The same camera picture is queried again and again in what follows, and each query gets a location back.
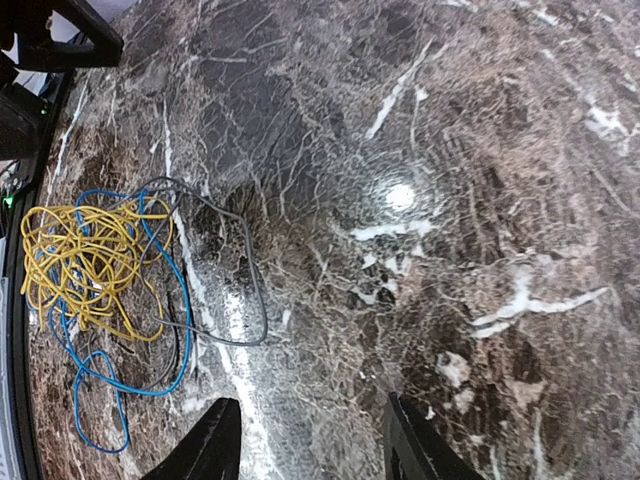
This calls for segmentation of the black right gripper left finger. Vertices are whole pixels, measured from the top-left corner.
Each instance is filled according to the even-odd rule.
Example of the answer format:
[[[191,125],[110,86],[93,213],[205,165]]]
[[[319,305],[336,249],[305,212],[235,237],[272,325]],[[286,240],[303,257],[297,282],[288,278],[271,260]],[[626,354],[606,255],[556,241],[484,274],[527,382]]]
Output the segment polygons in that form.
[[[219,398],[143,480],[239,479],[241,408]]]

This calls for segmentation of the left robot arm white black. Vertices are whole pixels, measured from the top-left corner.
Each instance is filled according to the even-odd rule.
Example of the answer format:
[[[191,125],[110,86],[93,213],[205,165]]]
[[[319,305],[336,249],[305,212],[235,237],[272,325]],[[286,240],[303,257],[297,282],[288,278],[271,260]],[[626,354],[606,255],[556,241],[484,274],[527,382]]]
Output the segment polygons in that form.
[[[55,41],[48,22],[58,13],[88,37],[86,44]],[[114,67],[122,37],[86,1],[3,1],[1,3],[1,158],[26,159],[37,152],[44,108],[17,85],[20,70],[65,73],[76,68]]]

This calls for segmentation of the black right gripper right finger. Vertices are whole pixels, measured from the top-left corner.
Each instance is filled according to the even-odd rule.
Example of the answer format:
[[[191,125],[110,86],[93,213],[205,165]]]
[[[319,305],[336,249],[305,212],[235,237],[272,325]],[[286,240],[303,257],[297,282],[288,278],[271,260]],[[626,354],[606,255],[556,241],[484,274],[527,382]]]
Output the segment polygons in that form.
[[[483,480],[397,392],[389,394],[384,409],[384,464],[389,480]]]

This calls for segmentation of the black curved front rail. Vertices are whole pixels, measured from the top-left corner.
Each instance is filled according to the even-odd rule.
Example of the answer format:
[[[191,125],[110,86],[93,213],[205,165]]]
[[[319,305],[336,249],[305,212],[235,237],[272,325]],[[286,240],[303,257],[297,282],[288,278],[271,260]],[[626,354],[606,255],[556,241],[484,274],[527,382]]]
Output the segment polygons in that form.
[[[18,455],[22,479],[44,477],[35,434],[34,410],[29,369],[29,310],[20,293],[25,279],[20,223],[32,208],[42,186],[42,180],[54,143],[54,133],[61,110],[67,100],[72,75],[49,74],[37,99],[44,107],[44,130],[35,154],[19,159],[18,170],[10,190],[1,196],[1,211],[8,215],[8,224],[1,228],[1,239],[6,239],[4,275],[8,284],[9,378],[11,410],[15,436],[19,441]]]

